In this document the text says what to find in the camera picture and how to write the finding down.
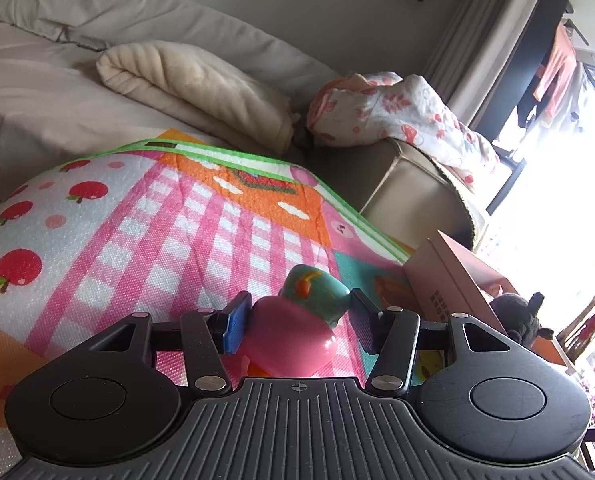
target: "curtain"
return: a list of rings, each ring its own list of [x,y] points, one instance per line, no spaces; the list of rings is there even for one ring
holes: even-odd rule
[[[464,124],[485,104],[539,0],[463,0],[424,76]]]

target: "ridged black surface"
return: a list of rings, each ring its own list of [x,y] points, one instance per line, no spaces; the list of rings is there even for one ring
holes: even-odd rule
[[[574,460],[501,467],[468,460],[420,428],[404,402],[360,391],[353,379],[247,379],[201,400],[159,447],[92,468],[27,458],[7,480],[592,479]]]

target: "white wall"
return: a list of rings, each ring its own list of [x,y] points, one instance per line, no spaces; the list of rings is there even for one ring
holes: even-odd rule
[[[421,72],[460,0],[193,0],[288,41],[340,73]]]

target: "pink toy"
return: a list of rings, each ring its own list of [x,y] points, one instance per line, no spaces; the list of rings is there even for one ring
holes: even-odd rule
[[[310,377],[333,359],[337,345],[321,318],[286,298],[267,296],[253,306],[238,353],[250,359],[249,375]]]

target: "stuffed toy on bed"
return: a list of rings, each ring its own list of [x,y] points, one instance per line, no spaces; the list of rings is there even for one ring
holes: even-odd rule
[[[535,339],[553,339],[553,330],[542,328],[537,313],[542,306],[544,296],[536,292],[530,300],[517,294],[502,294],[491,301],[491,308],[500,320],[510,339],[531,348]]]

